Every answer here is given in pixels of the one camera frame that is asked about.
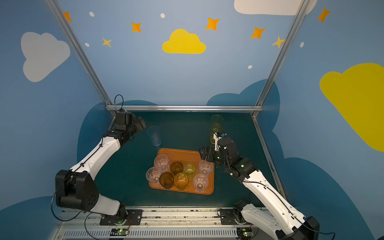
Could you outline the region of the clear faceted glass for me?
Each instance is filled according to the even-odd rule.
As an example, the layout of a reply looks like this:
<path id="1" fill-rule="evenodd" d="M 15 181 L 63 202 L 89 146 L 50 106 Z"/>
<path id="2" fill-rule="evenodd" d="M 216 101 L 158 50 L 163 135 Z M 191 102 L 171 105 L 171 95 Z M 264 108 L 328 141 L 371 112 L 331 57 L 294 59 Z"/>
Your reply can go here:
<path id="1" fill-rule="evenodd" d="M 210 173 L 213 171 L 213 169 L 214 169 L 213 163 L 207 162 L 204 160 L 201 160 L 199 162 L 199 173 L 200 174 L 203 174 L 203 175 L 208 177 L 210 175 Z"/>
<path id="2" fill-rule="evenodd" d="M 149 181 L 150 184 L 158 185 L 160 176 L 162 174 L 162 169 L 158 167 L 152 167 L 149 168 L 146 172 L 146 179 Z"/>
<path id="3" fill-rule="evenodd" d="M 169 158 L 166 155 L 158 155 L 154 160 L 154 167 L 159 168 L 162 173 L 169 170 Z"/>
<path id="4" fill-rule="evenodd" d="M 204 174 L 197 174 L 193 178 L 193 184 L 198 192 L 204 191 L 209 185 L 209 179 Z"/>

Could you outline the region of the frosted blue tall cup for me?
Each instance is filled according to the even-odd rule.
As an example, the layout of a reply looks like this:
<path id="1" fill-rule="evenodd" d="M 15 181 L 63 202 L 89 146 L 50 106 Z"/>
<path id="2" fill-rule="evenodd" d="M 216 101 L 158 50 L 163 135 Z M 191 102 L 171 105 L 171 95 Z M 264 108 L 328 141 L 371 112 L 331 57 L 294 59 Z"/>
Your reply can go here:
<path id="1" fill-rule="evenodd" d="M 148 127 L 147 135 L 154 147 L 159 147 L 162 144 L 161 131 L 158 126 Z"/>

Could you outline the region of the yellow ribbed glass front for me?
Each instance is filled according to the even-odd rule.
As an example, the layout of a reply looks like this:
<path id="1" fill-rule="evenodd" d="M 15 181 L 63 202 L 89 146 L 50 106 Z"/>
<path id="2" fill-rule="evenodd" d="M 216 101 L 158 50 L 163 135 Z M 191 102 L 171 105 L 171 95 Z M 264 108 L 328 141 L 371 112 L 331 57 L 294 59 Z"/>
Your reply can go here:
<path id="1" fill-rule="evenodd" d="M 221 125 L 219 124 L 213 124 L 211 126 L 211 132 L 210 132 L 210 143 L 211 144 L 215 144 L 215 139 L 214 139 L 214 136 L 216 135 L 216 133 L 219 133 L 219 132 L 222 132 L 224 129 Z"/>

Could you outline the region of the yellow-green glass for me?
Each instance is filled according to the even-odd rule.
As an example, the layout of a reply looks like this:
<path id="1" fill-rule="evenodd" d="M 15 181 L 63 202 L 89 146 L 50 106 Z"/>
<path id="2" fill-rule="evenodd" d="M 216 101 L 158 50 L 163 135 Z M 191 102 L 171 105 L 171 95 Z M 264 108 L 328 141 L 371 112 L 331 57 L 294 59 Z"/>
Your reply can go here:
<path id="1" fill-rule="evenodd" d="M 211 126 L 221 126 L 224 121 L 224 118 L 221 115 L 213 115 L 211 117 Z"/>

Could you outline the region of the green clear cup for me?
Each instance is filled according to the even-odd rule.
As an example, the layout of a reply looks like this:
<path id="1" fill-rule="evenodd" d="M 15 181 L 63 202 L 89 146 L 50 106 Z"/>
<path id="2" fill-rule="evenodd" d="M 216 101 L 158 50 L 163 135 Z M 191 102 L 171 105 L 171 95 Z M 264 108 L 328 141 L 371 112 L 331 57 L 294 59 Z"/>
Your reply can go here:
<path id="1" fill-rule="evenodd" d="M 194 163 L 186 163 L 184 165 L 183 171 L 191 179 L 196 174 L 196 165 Z"/>

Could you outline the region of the orange plastic tray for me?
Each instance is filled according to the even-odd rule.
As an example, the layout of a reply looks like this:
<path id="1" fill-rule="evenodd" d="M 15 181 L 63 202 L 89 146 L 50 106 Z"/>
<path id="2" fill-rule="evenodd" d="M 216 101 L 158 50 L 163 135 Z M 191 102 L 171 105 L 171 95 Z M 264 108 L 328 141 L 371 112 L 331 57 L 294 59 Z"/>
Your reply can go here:
<path id="1" fill-rule="evenodd" d="M 160 156 L 160 155 L 167 156 L 170 164 L 177 161 L 181 162 L 183 165 L 186 163 L 193 163 L 197 167 L 197 174 L 199 173 L 198 165 L 199 165 L 199 162 L 201 161 L 199 152 L 162 148 L 157 153 L 157 156 Z M 214 192 L 214 182 L 215 182 L 214 175 L 215 175 L 215 171 L 213 170 L 208 176 L 209 182 L 208 182 L 207 188 L 201 192 L 195 189 L 193 183 L 189 183 L 188 186 L 183 191 L 178 190 L 177 187 L 175 186 L 168 189 L 168 191 L 199 194 L 199 195 L 210 195 Z"/>

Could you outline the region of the dark amber textured cup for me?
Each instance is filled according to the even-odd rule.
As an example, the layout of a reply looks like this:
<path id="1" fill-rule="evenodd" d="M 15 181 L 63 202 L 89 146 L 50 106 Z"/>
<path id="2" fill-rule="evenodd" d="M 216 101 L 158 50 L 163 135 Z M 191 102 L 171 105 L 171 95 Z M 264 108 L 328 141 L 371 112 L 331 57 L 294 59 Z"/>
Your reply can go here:
<path id="1" fill-rule="evenodd" d="M 172 172 L 172 174 L 175 176 L 179 173 L 182 173 L 183 172 L 183 164 L 179 161 L 176 161 L 176 162 L 173 162 L 171 165 L 170 165 L 170 170 Z"/>
<path id="2" fill-rule="evenodd" d="M 174 176 L 170 172 L 164 172 L 160 175 L 159 178 L 160 184 L 165 188 L 165 189 L 170 189 L 174 185 Z"/>

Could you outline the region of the tall amber clear cup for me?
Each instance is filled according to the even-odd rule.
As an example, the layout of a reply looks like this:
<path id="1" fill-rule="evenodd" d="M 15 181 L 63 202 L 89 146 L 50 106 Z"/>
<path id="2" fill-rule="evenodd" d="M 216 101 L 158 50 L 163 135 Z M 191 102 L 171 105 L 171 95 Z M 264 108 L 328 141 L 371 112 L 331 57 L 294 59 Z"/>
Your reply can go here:
<path id="1" fill-rule="evenodd" d="M 185 190 L 185 188 L 188 186 L 188 184 L 189 184 L 189 177 L 185 173 L 180 172 L 180 173 L 175 175 L 174 185 L 176 186 L 176 188 L 178 190 L 180 190 L 180 191 Z"/>

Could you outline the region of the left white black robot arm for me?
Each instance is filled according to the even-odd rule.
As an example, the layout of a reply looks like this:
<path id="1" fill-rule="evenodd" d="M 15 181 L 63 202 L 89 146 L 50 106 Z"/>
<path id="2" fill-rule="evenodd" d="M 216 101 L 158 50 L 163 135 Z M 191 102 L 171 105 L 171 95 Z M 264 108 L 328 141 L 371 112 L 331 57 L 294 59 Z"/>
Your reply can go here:
<path id="1" fill-rule="evenodd" d="M 125 220 L 127 212 L 124 204 L 101 195 L 95 178 L 112 155 L 146 127 L 143 118 L 125 110 L 118 111 L 114 128 L 103 135 L 95 148 L 69 170 L 61 170 L 56 174 L 56 205 L 113 216 L 118 221 Z"/>

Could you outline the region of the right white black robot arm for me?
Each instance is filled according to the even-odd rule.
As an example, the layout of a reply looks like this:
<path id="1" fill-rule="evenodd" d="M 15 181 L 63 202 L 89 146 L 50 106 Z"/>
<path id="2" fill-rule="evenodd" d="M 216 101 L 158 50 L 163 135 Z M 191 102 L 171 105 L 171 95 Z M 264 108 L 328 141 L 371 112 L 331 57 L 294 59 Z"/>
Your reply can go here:
<path id="1" fill-rule="evenodd" d="M 266 214 L 249 201 L 241 201 L 234 206 L 238 222 L 252 224 L 274 240 L 319 238 L 319 222 L 312 216 L 306 217 L 285 200 L 248 158 L 240 156 L 232 139 L 218 137 L 214 147 L 202 147 L 199 154 L 202 160 L 224 167 L 227 173 L 249 189 L 269 211 Z"/>

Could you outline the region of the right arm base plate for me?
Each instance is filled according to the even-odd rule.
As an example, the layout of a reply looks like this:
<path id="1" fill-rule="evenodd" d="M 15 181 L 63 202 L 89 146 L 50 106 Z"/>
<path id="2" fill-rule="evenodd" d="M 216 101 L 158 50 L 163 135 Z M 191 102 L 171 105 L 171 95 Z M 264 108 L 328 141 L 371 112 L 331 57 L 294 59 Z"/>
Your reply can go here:
<path id="1" fill-rule="evenodd" d="M 239 212 L 234 209 L 219 209 L 218 215 L 222 225 L 239 225 Z"/>

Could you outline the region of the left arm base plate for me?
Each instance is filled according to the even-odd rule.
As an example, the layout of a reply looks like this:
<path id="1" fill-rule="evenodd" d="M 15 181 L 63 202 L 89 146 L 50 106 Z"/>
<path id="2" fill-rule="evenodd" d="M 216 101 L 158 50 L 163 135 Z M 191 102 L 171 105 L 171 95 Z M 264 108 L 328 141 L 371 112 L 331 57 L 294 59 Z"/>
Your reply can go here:
<path id="1" fill-rule="evenodd" d="M 143 210 L 127 209 L 125 216 L 102 215 L 100 226 L 138 226 L 141 223 Z"/>

